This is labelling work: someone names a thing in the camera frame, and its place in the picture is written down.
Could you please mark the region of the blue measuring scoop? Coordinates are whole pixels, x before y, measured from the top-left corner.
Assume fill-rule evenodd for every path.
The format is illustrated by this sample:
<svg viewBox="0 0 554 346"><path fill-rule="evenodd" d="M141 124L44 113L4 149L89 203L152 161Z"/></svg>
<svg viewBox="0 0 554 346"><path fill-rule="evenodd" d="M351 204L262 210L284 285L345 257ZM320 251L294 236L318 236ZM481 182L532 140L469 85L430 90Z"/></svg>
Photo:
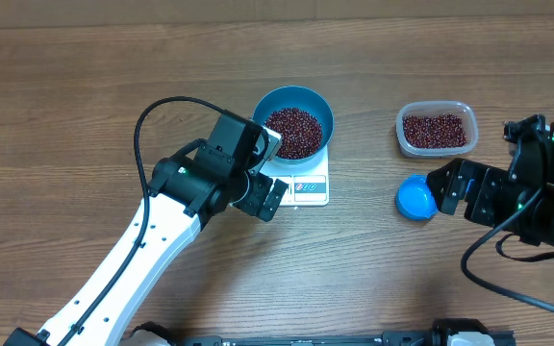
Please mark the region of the blue measuring scoop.
<svg viewBox="0 0 554 346"><path fill-rule="evenodd" d="M395 195L398 211L408 219L423 221L433 218L439 211L426 177L412 175L398 188Z"/></svg>

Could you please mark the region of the red beans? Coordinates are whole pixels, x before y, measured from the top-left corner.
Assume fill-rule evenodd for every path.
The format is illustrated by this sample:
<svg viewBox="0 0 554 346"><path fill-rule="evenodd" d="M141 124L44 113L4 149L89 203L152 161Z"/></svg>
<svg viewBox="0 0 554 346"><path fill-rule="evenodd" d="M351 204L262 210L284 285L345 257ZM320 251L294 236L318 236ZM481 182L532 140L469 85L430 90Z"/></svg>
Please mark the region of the red beans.
<svg viewBox="0 0 554 346"><path fill-rule="evenodd" d="M264 125L282 136L282 146L277 152L281 159L302 160L320 149L322 126L307 111L283 108L274 111Z"/></svg>

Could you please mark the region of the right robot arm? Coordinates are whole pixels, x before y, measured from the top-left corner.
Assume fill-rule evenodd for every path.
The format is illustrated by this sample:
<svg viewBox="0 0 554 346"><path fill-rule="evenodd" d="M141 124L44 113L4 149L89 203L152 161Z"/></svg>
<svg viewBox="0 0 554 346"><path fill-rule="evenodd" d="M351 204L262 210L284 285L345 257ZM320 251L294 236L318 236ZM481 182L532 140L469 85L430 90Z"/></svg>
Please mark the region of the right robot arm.
<svg viewBox="0 0 554 346"><path fill-rule="evenodd" d="M550 246L550 252L531 257L532 262L554 259L554 123L535 114L505 123L503 137L513 146L508 168L454 159L430 172L426 184L440 212L452 214L465 201L465 219L490 227L462 255L465 276L496 294L554 313L553 304L492 284L468 268L473 253L498 233Z"/></svg>

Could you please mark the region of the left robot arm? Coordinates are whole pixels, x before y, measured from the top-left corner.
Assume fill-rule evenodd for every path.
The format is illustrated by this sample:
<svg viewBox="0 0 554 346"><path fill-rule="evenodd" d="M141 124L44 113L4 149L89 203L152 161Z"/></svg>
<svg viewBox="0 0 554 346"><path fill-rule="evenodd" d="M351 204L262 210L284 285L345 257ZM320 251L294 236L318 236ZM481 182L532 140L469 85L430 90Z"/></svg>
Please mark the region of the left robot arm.
<svg viewBox="0 0 554 346"><path fill-rule="evenodd" d="M209 220L233 206L272 219L287 189L262 174L278 133L224 111L208 138L186 144L141 178L143 197L121 239L84 286L37 333L15 329L5 345L118 345L165 269Z"/></svg>

